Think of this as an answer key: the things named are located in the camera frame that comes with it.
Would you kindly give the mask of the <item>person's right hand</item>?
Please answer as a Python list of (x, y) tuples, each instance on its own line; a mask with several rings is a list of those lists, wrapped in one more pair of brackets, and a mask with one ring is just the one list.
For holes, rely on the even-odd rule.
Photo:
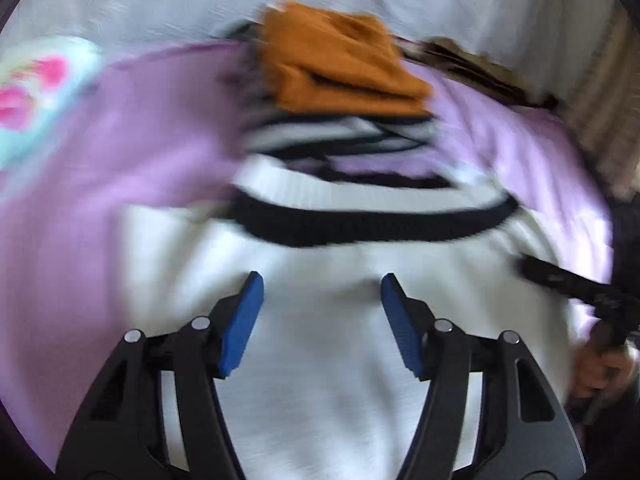
[(638, 372), (638, 352), (629, 344), (601, 350), (597, 326), (576, 349), (570, 394), (577, 399), (590, 399), (603, 392), (606, 400), (619, 398), (631, 385)]

